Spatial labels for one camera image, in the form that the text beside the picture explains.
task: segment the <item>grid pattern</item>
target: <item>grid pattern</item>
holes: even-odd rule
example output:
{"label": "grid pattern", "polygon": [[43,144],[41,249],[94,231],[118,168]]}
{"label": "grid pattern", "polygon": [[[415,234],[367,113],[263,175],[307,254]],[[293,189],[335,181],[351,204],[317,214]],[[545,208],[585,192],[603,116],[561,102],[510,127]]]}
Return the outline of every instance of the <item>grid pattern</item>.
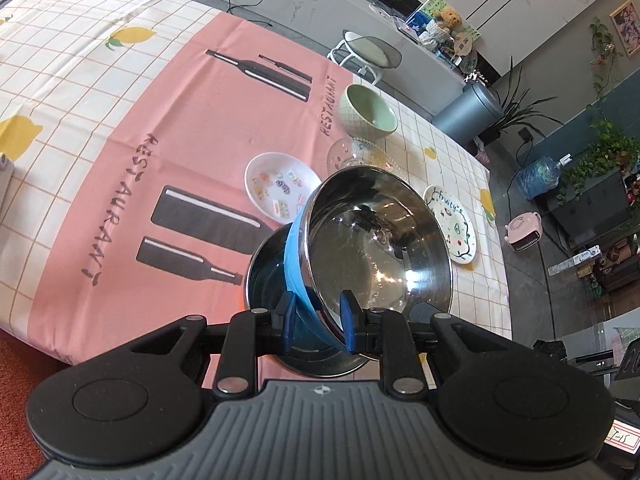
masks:
{"label": "grid pattern", "polygon": [[[50,248],[106,139],[219,12],[189,0],[13,0],[0,9],[9,18],[0,25],[0,134],[14,116],[34,124],[0,209],[2,328],[27,340]],[[106,41],[124,27],[154,34],[111,50]]]}
{"label": "grid pattern", "polygon": [[[489,222],[480,202],[480,190],[489,189],[489,171],[460,145],[379,88],[354,76],[354,82],[378,92],[395,112],[398,130],[379,146],[409,173],[409,185],[423,195],[438,185],[460,199],[471,216],[478,248],[466,266],[453,265],[451,313],[511,339],[507,277],[494,221]],[[425,155],[433,150],[436,159]]]}

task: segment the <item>red carpet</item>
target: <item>red carpet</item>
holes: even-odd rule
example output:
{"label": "red carpet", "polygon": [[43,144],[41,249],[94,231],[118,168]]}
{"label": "red carpet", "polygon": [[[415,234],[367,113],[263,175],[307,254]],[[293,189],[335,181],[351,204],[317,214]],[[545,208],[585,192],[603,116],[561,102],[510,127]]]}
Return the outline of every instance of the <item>red carpet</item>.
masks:
{"label": "red carpet", "polygon": [[65,365],[0,330],[0,479],[22,480],[44,463],[27,426],[27,398]]}

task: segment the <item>trash can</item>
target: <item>trash can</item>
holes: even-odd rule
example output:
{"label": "trash can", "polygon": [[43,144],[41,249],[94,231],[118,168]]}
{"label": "trash can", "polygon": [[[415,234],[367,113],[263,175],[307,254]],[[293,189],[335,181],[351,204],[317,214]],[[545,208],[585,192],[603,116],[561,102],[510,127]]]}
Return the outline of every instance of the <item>trash can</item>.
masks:
{"label": "trash can", "polygon": [[431,124],[464,146],[503,115],[498,98],[482,83],[468,84]]}

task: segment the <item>light green textured bowl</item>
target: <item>light green textured bowl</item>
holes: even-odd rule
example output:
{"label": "light green textured bowl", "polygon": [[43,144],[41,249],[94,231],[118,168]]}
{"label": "light green textured bowl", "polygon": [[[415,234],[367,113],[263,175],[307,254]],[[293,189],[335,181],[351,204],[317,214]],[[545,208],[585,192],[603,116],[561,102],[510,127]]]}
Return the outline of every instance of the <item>light green textured bowl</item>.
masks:
{"label": "light green textured bowl", "polygon": [[351,137],[371,142],[384,139],[398,128],[398,118],[371,88],[353,84],[340,97],[338,117]]}

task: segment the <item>white stool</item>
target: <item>white stool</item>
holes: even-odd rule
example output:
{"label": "white stool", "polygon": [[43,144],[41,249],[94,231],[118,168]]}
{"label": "white stool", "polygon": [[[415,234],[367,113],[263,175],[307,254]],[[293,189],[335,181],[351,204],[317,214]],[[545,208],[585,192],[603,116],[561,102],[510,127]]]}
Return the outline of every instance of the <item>white stool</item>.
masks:
{"label": "white stool", "polygon": [[[343,56],[340,62],[336,59],[338,53]],[[396,68],[402,60],[402,55],[385,41],[344,30],[340,43],[329,51],[327,59],[340,66],[344,66],[348,61],[355,63],[360,67],[358,74],[364,76],[369,72],[373,76],[373,84],[377,85],[382,79],[384,69]]]}

